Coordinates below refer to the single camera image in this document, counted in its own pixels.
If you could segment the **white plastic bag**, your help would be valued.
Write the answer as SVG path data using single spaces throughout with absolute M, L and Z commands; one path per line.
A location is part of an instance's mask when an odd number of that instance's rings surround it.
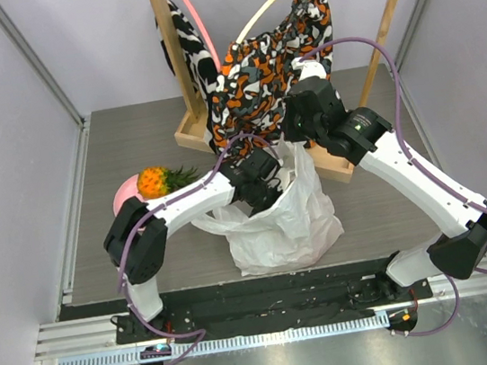
M 204 232 L 226 237 L 243 276 L 311 266 L 344 233 L 303 145 L 281 140 L 275 149 L 282 163 L 277 176 L 285 187 L 273 206 L 250 217 L 229 205 L 192 221 Z

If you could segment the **orange pineapple with green crown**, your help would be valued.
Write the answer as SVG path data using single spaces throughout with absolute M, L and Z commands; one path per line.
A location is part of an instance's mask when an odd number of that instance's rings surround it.
M 199 169 L 191 167 L 170 169 L 165 166 L 148 166 L 137 177 L 137 193 L 142 199 L 161 198 L 189 186 L 199 179 Z

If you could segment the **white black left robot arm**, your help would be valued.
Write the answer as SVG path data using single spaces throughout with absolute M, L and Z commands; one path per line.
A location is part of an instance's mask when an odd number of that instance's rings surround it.
M 167 239 L 202 215 L 236 201 L 245 202 L 253 212 L 270 208 L 282 193 L 281 166 L 278 155 L 257 148 L 239 162 L 220 161 L 201 179 L 157 200 L 124 201 L 103 247 L 118 268 L 139 334 L 154 340 L 165 331 L 156 275 L 164 263 Z

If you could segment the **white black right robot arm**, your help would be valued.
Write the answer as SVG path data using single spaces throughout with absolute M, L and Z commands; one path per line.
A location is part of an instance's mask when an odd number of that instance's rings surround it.
M 430 217 L 441 231 L 425 245 L 395 254 L 386 274 L 376 283 L 378 293 L 397 302 L 424 272 L 466 280 L 487 252 L 487 199 L 475 209 L 469 191 L 443 172 L 431 180 L 421 172 L 431 168 L 419 154 L 406 156 L 393 126 L 367 107 L 344 108 L 327 79 L 309 76 L 298 81 L 285 98 L 282 121 L 290 142 L 311 140 L 332 156 L 379 176 Z

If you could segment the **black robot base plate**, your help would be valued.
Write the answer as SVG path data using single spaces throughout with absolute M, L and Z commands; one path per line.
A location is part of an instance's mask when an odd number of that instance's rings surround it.
M 116 342 L 142 343 L 175 336 L 192 343 L 199 330 L 205 341 L 283 332 L 372 316 L 377 307 L 432 297 L 426 280 L 402 289 L 383 282 L 387 261 L 272 275 L 164 293 L 164 309 L 148 327 L 132 313 L 114 316 Z

